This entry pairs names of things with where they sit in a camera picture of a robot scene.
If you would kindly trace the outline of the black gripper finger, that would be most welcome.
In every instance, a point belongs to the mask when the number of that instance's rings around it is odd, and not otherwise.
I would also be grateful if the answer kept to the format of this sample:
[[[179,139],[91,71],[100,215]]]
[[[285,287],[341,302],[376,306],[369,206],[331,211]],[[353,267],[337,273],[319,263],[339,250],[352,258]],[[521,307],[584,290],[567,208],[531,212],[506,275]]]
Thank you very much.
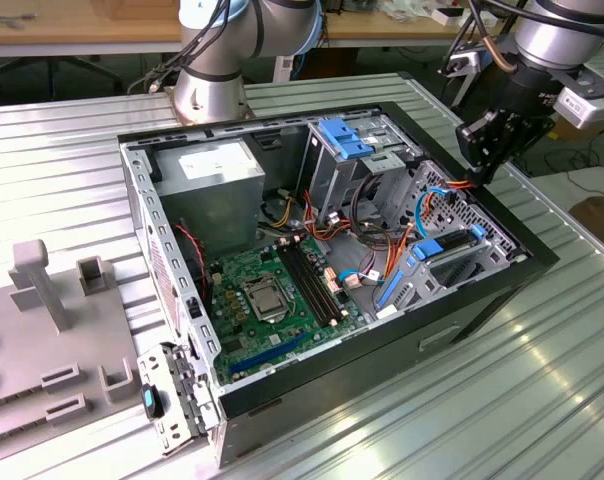
[[[490,183],[503,163],[511,133],[510,116],[506,110],[489,109],[479,119],[456,127],[460,152],[469,164],[465,178],[470,185]]]
[[[502,115],[500,119],[504,121],[500,140],[500,164],[520,157],[555,126],[555,121],[550,117]]]

